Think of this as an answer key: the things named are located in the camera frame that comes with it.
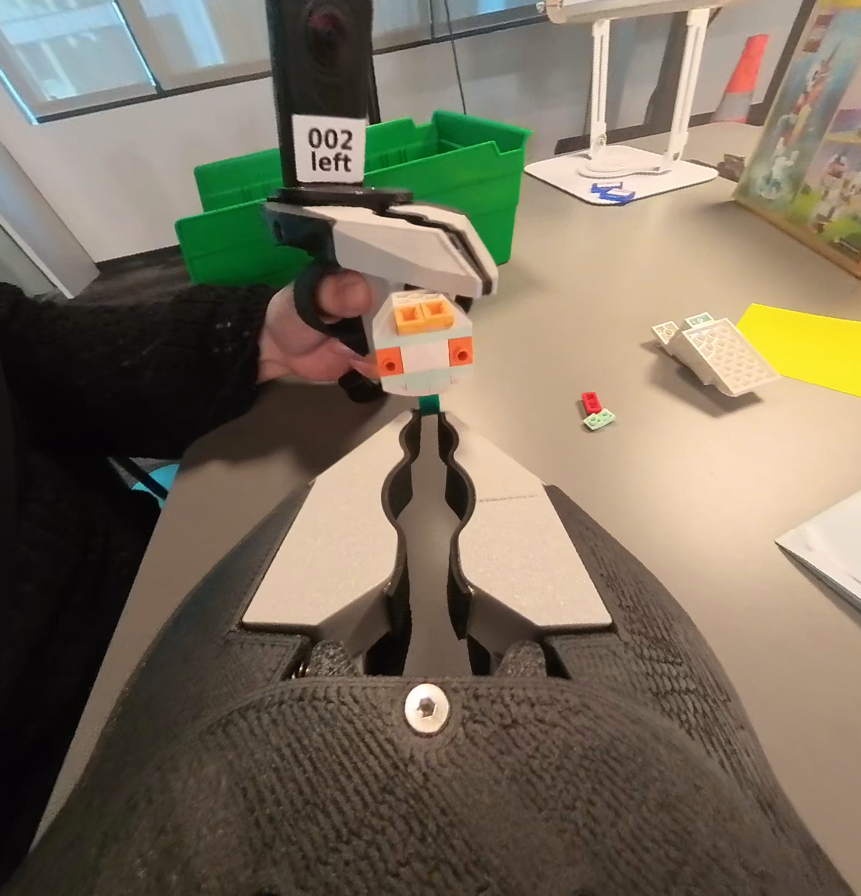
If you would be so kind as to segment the glass window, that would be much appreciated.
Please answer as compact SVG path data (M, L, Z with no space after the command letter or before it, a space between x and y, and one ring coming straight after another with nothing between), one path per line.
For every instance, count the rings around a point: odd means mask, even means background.
M264 2L0 1L0 83L33 124L268 73Z

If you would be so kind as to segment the green plastic bin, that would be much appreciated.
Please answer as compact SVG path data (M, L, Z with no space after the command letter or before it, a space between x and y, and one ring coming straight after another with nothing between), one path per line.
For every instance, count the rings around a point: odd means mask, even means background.
M371 125L365 183L461 211L502 265L511 256L531 134L446 110L422 125L411 118ZM277 149L196 166L194 178L202 212L175 222L191 283L284 287L309 264L305 252L279 245L262 212L282 186Z

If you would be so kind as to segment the lego set box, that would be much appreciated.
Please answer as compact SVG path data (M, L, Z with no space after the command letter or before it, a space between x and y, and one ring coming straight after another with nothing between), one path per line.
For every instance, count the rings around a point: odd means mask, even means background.
M813 6L733 199L861 280L861 1Z

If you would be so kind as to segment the yellow paper sheet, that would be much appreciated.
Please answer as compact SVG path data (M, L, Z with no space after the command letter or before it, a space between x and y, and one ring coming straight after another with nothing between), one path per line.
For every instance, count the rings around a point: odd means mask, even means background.
M861 322L751 305L737 329L779 375L861 398Z

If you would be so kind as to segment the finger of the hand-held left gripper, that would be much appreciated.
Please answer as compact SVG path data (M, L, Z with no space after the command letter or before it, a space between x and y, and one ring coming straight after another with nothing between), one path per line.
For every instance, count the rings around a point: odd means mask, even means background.
M459 247L481 281L481 295L494 295L499 286L499 268L472 222L461 211L435 203L398 203L392 216L447 233Z
M332 235L335 260L344 268L453 297L491 296L480 294L478 274L442 230L370 210L340 210Z

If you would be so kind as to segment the person's left hand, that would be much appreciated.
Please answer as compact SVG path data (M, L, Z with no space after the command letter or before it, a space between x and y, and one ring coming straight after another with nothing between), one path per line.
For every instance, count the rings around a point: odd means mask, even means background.
M372 308L369 281L351 271L330 273L318 283L315 294L319 318L328 324L361 318ZM268 304L258 341L259 385L284 377L314 383L332 383L350 372L376 379L373 357L364 357L342 342L304 322L294 302L294 285L278 291Z

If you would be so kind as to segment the white document stand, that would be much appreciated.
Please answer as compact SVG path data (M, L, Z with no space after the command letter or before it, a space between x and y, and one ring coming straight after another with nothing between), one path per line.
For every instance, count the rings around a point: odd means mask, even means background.
M690 130L706 29L717 2L697 1L543 1L537 10L556 25L591 24L593 62L589 99L590 145L526 165L525 173L562 193L590 201L593 183L623 183L635 191L633 202L711 182L714 168L683 160ZM612 23L656 14L685 14L683 56L666 150L657 155L607 141L607 88Z

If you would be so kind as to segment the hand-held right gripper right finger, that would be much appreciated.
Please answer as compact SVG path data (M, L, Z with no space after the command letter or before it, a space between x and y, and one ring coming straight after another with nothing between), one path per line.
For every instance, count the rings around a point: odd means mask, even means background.
M439 415L445 499L457 515L447 606L474 674L514 644L597 633L613 619L547 487L455 415Z

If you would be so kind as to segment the teal plastic part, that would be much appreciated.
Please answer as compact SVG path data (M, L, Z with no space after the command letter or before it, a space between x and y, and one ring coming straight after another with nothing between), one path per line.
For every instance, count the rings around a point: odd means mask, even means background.
M133 478L130 487L148 494L163 506L178 473L178 464L166 464L147 469L136 460L130 459L130 462L131 472L128 475Z

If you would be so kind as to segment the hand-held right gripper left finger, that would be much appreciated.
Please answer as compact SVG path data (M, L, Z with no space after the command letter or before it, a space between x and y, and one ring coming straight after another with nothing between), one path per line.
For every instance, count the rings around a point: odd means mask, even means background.
M405 536L413 498L413 412L311 483L242 626L342 644L367 674L402 674L412 634Z

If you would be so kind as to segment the orange traffic cone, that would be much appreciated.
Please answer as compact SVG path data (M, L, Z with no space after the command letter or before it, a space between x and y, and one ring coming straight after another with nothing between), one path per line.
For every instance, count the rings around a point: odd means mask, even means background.
M710 118L711 123L747 123L768 44L767 33L752 35L746 40L723 96Z

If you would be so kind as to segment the person's torso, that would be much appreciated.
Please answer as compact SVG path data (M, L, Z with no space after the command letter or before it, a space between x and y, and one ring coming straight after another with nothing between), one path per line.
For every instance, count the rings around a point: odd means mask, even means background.
M136 427L20 442L0 594L0 888L32 845L159 514L110 458L184 450Z

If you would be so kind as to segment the pale blue instruction booklet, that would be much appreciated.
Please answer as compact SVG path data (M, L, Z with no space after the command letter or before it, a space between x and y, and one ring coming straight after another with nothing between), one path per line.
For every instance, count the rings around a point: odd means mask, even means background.
M775 543L861 612L861 490Z

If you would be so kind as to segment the white and orange lego assembly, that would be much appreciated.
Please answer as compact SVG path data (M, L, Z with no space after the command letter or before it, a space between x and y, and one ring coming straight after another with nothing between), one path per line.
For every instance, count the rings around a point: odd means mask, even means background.
M473 374L472 322L443 293L391 293L373 319L371 344L380 386L394 396L438 395Z

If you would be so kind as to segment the white lego roof assembly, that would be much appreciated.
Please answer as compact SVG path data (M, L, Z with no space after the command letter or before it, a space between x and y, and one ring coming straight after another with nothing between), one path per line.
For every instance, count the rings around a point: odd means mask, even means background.
M727 318L701 313L651 329L666 354L686 366L705 385L738 398L780 379Z

